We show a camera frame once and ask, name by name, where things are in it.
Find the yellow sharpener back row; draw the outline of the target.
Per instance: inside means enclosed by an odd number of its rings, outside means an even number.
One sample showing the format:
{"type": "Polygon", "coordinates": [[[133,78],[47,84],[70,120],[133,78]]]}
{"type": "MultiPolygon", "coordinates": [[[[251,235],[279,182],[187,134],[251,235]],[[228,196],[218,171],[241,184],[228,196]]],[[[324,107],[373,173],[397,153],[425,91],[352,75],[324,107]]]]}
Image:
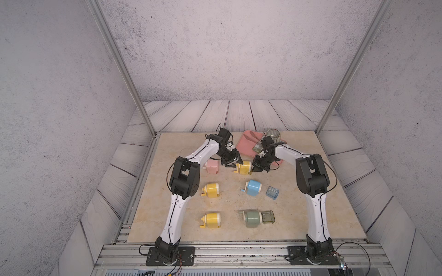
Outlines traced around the yellow sharpener back row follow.
{"type": "Polygon", "coordinates": [[[240,175],[251,175],[252,163],[250,161],[243,161],[243,164],[237,163],[234,173],[238,173],[240,175]]]}

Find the pink pencil sharpener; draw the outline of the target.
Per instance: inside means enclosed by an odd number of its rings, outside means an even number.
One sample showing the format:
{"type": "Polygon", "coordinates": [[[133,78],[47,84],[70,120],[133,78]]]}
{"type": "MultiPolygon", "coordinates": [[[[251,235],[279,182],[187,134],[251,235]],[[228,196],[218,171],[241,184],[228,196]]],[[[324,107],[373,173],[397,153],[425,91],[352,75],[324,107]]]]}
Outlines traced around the pink pencil sharpener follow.
{"type": "Polygon", "coordinates": [[[209,159],[204,165],[203,169],[206,169],[209,174],[217,174],[219,172],[219,160],[209,159]]]}

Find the blue pencil sharpener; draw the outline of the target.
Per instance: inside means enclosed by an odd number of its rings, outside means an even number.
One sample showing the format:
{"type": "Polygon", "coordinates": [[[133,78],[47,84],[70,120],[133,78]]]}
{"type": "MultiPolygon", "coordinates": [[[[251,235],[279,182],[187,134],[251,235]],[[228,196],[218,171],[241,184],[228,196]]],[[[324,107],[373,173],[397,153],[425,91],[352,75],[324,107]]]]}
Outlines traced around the blue pencil sharpener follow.
{"type": "Polygon", "coordinates": [[[255,197],[261,192],[261,189],[262,183],[251,179],[246,182],[245,187],[241,191],[245,192],[247,195],[255,197]]]}

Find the blue sharpener tray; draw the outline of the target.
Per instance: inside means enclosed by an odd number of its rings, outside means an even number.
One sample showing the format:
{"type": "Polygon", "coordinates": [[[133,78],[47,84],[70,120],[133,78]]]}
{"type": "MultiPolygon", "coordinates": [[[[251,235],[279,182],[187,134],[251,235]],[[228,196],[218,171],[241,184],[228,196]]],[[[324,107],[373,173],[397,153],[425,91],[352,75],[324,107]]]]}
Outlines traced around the blue sharpener tray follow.
{"type": "Polygon", "coordinates": [[[271,198],[272,200],[276,200],[278,195],[279,195],[279,189],[275,188],[275,187],[269,187],[266,191],[266,196],[268,196],[269,198],[271,198]]]}

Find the green pencil sharpener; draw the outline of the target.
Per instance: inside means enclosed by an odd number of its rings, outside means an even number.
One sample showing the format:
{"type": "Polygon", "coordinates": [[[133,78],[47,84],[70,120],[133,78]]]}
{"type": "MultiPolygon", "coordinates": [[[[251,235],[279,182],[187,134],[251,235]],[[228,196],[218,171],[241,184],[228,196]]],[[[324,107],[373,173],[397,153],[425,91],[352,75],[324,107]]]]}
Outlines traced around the green pencil sharpener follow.
{"type": "Polygon", "coordinates": [[[258,210],[241,210],[239,214],[242,216],[246,228],[256,228],[262,223],[262,215],[258,210]]]}

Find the yellow sharpener front row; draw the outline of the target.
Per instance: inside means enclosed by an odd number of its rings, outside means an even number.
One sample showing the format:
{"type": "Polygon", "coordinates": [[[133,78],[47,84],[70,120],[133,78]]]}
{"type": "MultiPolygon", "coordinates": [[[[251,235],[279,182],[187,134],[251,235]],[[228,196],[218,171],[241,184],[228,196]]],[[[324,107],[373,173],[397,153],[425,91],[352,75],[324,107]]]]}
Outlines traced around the yellow sharpener front row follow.
{"type": "Polygon", "coordinates": [[[220,228],[221,227],[221,214],[216,213],[206,213],[201,218],[200,228],[220,228]]]}

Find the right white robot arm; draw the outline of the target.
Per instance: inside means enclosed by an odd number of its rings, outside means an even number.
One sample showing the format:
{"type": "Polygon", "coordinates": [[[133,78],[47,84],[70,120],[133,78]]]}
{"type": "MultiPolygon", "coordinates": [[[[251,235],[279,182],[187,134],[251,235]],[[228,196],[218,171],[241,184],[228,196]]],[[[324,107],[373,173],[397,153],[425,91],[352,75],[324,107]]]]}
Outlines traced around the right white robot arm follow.
{"type": "Polygon", "coordinates": [[[261,139],[261,145],[263,150],[254,157],[252,171],[269,172],[271,164],[280,160],[295,167],[297,187],[307,200],[305,256],[311,264],[319,265],[334,252],[326,217],[326,194],[330,185],[327,164],[319,154],[305,154],[284,141],[276,143],[269,136],[261,139]]]}

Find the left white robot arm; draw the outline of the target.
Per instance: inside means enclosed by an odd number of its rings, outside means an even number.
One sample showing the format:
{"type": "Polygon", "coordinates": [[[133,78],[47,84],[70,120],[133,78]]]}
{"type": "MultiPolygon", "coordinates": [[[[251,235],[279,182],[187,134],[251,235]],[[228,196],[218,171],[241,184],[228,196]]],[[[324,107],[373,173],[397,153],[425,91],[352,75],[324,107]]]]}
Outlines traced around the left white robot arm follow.
{"type": "Polygon", "coordinates": [[[239,151],[234,147],[233,136],[225,128],[206,135],[204,143],[186,157],[179,156],[166,174],[166,184],[171,192],[171,203],[165,226],[154,246],[151,259],[166,265],[178,262],[181,229],[190,199],[199,191],[201,166],[217,155],[224,167],[243,164],[239,151]]]}

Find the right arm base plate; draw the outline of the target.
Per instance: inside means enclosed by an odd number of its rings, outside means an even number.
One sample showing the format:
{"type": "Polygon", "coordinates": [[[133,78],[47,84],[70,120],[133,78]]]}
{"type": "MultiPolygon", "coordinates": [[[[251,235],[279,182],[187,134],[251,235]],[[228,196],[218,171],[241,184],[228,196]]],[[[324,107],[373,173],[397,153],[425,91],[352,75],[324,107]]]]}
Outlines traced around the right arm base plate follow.
{"type": "Polygon", "coordinates": [[[290,265],[314,265],[314,266],[338,266],[340,261],[338,258],[329,254],[324,257],[320,257],[319,260],[313,261],[313,258],[309,258],[306,253],[306,246],[288,246],[287,255],[285,256],[286,261],[290,262],[290,265]]]}

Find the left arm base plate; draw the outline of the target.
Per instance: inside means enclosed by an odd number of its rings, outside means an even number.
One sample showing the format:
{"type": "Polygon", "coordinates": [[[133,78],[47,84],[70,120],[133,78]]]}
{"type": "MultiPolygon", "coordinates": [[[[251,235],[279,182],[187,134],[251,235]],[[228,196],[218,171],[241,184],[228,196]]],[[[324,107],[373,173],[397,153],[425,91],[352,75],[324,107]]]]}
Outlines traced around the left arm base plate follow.
{"type": "Polygon", "coordinates": [[[146,257],[146,266],[193,266],[195,247],[179,246],[170,253],[161,253],[160,249],[150,247],[146,257]]]}

